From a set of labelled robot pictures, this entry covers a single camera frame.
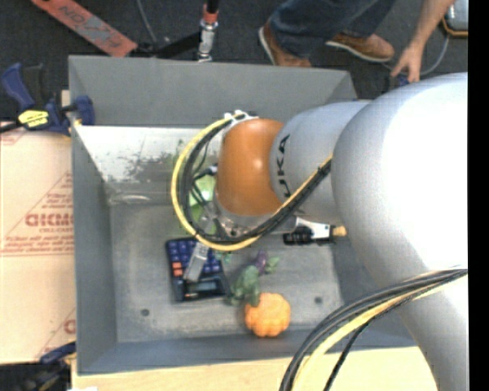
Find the gray bin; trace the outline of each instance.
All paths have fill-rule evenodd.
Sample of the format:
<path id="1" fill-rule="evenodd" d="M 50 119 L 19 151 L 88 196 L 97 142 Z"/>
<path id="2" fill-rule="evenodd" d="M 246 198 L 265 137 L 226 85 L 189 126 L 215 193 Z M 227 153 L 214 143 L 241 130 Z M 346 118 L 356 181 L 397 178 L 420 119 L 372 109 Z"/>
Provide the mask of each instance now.
<path id="1" fill-rule="evenodd" d="M 158 167 L 164 152 L 154 143 L 188 138 L 236 109 L 286 122 L 355 99 L 347 72 L 73 56 L 69 89 L 71 98 L 89 95 L 97 114 L 97 125 L 73 131 L 80 374 L 292 356 L 328 313 L 374 289 L 347 240 L 286 248 L 279 236 L 267 236 L 225 265 L 232 281 L 260 248 L 281 257 L 278 271 L 261 278 L 262 290 L 288 298 L 292 323 L 259 340 L 244 326 L 242 309 L 222 299 L 175 303 L 165 259 L 165 241 L 185 232 L 168 200 L 170 167 Z M 131 166 L 156 172 L 141 179 Z M 360 341 L 412 343 L 397 319 Z"/>

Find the yellow cable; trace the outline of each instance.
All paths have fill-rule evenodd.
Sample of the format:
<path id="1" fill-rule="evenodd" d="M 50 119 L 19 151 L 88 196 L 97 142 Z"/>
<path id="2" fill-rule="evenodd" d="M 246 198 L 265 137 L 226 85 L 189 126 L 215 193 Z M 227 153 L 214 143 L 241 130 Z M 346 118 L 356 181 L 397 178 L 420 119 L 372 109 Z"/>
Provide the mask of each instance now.
<path id="1" fill-rule="evenodd" d="M 172 173 L 172 180 L 170 182 L 170 191 L 171 191 L 171 196 L 172 196 L 172 205 L 174 206 L 174 211 L 176 212 L 176 215 L 178 216 L 179 221 L 185 228 L 185 230 L 192 235 L 194 238 L 196 238 L 198 241 L 200 241 L 202 244 L 208 246 L 209 248 L 212 248 L 214 250 L 218 251 L 223 251 L 223 252 L 231 252 L 231 251 L 236 251 L 237 249 L 242 249 L 245 248 L 249 245 L 251 245 L 253 242 L 258 240 L 261 236 L 254 236 L 251 237 L 247 240 L 243 240 L 242 242 L 239 242 L 237 244 L 216 244 L 214 242 L 210 242 L 209 240 L 203 238 L 201 235 L 199 235 L 196 231 L 196 229 L 190 224 L 188 221 L 187 217 L 185 216 L 181 205 L 179 204 L 179 200 L 177 197 L 177 185 L 178 185 L 178 177 L 179 177 L 179 171 L 181 170 L 183 166 L 183 162 L 187 158 L 187 155 L 190 153 L 190 150 L 194 148 L 194 146 L 203 139 L 204 136 L 206 136 L 209 132 L 211 132 L 213 129 L 224 125 L 225 123 L 228 123 L 228 121 L 234 120 L 236 116 L 240 116 L 243 114 L 242 112 L 238 112 L 234 114 L 231 117 L 227 117 L 224 119 L 221 119 L 219 121 L 214 122 L 212 125 L 207 126 L 204 128 L 200 133 L 198 133 L 194 138 L 187 143 L 187 146 L 183 149 L 181 154 L 179 154 L 178 160 L 176 161 L 176 165 L 174 167 L 174 171 Z M 323 167 L 327 166 L 328 163 L 332 160 L 332 155 L 328 156 L 326 160 L 321 164 L 319 167 L 322 169 Z M 278 213 L 282 212 L 283 209 L 286 207 L 286 205 L 293 199 L 293 197 L 297 196 L 302 190 L 306 188 L 310 180 L 319 172 L 317 169 L 314 171 L 314 173 L 275 211 L 275 213 L 272 215 L 272 217 L 276 216 Z"/>
<path id="2" fill-rule="evenodd" d="M 334 333 L 332 333 L 326 340 L 324 340 L 313 352 L 312 354 L 304 359 L 301 363 L 301 366 L 297 369 L 297 374 L 293 380 L 292 391 L 299 391 L 302 388 L 302 384 L 304 384 L 305 379 L 308 375 L 313 371 L 313 367 L 325 354 L 328 352 L 337 342 L 342 340 L 351 332 L 355 331 L 359 327 L 363 326 L 366 322 L 371 320 L 373 317 L 379 315 L 383 311 L 389 309 L 392 305 L 398 304 L 400 301 L 405 300 L 412 294 L 416 294 L 417 292 L 424 291 L 417 297 L 412 298 L 413 300 L 418 300 L 419 298 L 426 297 L 429 294 L 434 294 L 438 292 L 442 287 L 445 287 L 446 283 L 437 283 L 437 286 L 431 288 L 431 286 L 425 286 L 422 288 L 418 288 L 417 290 L 411 292 L 405 292 L 397 297 L 394 297 L 388 301 L 381 303 L 380 305 L 376 305 L 363 313 L 359 314 L 357 317 L 349 321 L 344 326 L 338 328 Z"/>

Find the brown shoe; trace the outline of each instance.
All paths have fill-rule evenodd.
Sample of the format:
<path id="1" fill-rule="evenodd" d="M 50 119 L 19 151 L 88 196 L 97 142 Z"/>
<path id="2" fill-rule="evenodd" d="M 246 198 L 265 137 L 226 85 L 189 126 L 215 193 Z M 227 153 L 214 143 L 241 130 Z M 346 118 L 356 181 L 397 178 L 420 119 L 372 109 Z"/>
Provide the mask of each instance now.
<path id="1" fill-rule="evenodd" d="M 370 37 L 351 37 L 339 33 L 327 41 L 326 45 L 345 49 L 353 55 L 371 62 L 385 62 L 394 57 L 392 45 L 376 34 Z"/>
<path id="2" fill-rule="evenodd" d="M 272 64 L 280 67 L 311 67 L 309 59 L 291 55 L 279 46 L 271 32 L 270 22 L 259 29 L 259 41 Z"/>

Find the orange pumpkin toy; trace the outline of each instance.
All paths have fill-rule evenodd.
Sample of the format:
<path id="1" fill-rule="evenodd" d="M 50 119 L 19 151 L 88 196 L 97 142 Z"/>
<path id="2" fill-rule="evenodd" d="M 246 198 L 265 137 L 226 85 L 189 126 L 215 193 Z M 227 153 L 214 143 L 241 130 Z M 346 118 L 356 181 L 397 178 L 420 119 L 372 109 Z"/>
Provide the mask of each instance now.
<path id="1" fill-rule="evenodd" d="M 244 323 L 256 336 L 275 337 L 290 324 L 290 304 L 278 293 L 262 292 L 259 305 L 244 307 Z"/>

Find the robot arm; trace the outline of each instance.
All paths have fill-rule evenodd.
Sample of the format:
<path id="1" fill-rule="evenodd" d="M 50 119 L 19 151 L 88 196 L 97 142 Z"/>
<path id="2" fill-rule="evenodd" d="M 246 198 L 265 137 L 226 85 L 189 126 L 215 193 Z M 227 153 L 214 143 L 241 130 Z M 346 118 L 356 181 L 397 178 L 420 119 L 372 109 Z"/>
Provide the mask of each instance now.
<path id="1" fill-rule="evenodd" d="M 329 104 L 285 125 L 252 119 L 228 130 L 222 143 L 218 218 L 261 225 L 333 154 L 331 172 L 294 214 L 344 225 L 381 288 L 467 267 L 466 138 L 467 74 L 421 81 L 372 102 Z M 467 389 L 467 277 L 400 314 L 439 389 Z"/>

